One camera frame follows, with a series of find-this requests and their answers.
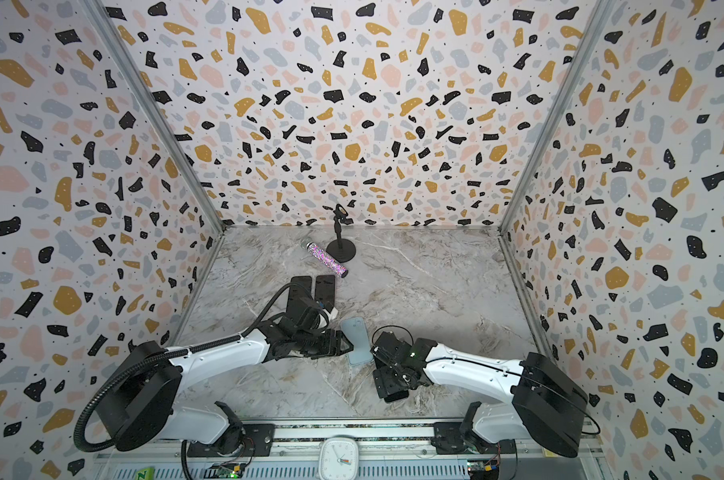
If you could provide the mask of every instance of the sparkly microphone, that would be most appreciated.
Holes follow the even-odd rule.
[[[327,268],[335,272],[336,275],[340,275],[340,278],[344,278],[349,274],[349,270],[345,266],[339,264],[328,252],[322,250],[322,247],[315,244],[310,236],[300,240],[300,246],[311,252],[311,254],[318,258]]]

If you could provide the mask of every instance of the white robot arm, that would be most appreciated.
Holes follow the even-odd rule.
[[[264,320],[290,287],[306,293],[299,297],[305,304],[303,313],[290,318],[281,312]],[[189,439],[207,444],[221,455],[229,454],[243,443],[239,418],[222,402],[211,409],[183,406],[176,403],[178,393],[242,366],[288,356],[341,356],[353,350],[342,332],[327,328],[328,319],[324,305],[313,300],[304,286],[287,283],[240,334],[167,349],[154,341],[141,343],[83,408],[74,428],[74,444],[84,452],[111,446],[124,452],[156,438]],[[111,436],[106,442],[90,443],[84,437],[94,412]]]
[[[548,358],[497,360],[454,350],[433,340],[413,345],[383,332],[373,345],[378,397],[403,398],[421,386],[453,385],[499,399],[505,405],[472,404],[461,427],[476,450],[483,441],[532,438],[565,457],[578,455],[586,393]]]

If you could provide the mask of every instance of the microphone stand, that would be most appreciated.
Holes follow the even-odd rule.
[[[348,225],[351,221],[348,220],[349,213],[340,204],[335,206],[335,236],[336,239],[327,245],[325,249],[339,264],[345,264],[357,254],[357,246],[351,240],[340,237],[340,224],[343,223]]]

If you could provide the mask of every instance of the terrazzo wallpaper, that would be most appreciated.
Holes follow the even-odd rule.
[[[225,224],[492,225],[594,0],[106,0]]]
[[[616,2],[509,240],[617,478],[724,480],[724,2]]]
[[[78,3],[0,2],[0,478],[88,476],[81,408],[213,251],[184,182]]]

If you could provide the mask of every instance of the white alarm clock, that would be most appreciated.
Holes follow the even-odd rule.
[[[359,446],[351,438],[328,438],[319,450],[320,480],[354,480],[359,470]]]

